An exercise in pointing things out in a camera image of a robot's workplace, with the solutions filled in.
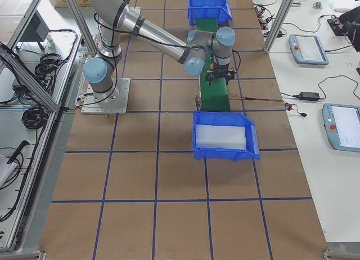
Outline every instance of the metal base plate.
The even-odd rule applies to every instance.
[[[115,113],[126,114],[126,109],[128,106],[130,82],[131,82],[130,78],[118,79],[117,86],[120,90],[120,93],[117,99],[109,104],[105,104],[101,106],[97,103],[94,103],[96,101],[93,96],[85,97],[84,105],[85,104],[91,104],[91,105],[83,106],[81,112],[83,114],[115,114]],[[87,93],[91,93],[91,92],[92,92],[92,88],[89,85],[87,89]]]

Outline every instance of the power adapter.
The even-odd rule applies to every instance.
[[[316,92],[300,92],[300,94],[293,95],[293,97],[303,101],[318,101],[321,99],[319,93]]]

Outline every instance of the empty blue bin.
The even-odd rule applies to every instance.
[[[196,125],[245,127],[246,150],[196,146]],[[192,149],[195,159],[218,158],[234,161],[256,158],[260,160],[255,123],[241,113],[193,112]]]
[[[195,18],[216,18],[219,24],[231,19],[229,3],[226,0],[187,0],[187,17],[194,25]]]

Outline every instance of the tiled table surface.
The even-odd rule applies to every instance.
[[[229,2],[242,57],[229,93],[281,98],[251,0]],[[131,5],[182,39],[192,29],[186,0]],[[232,101],[256,123],[261,161],[197,161],[197,79],[134,38],[122,48],[128,114],[75,114],[40,245],[47,259],[322,259],[325,239],[282,105]]]

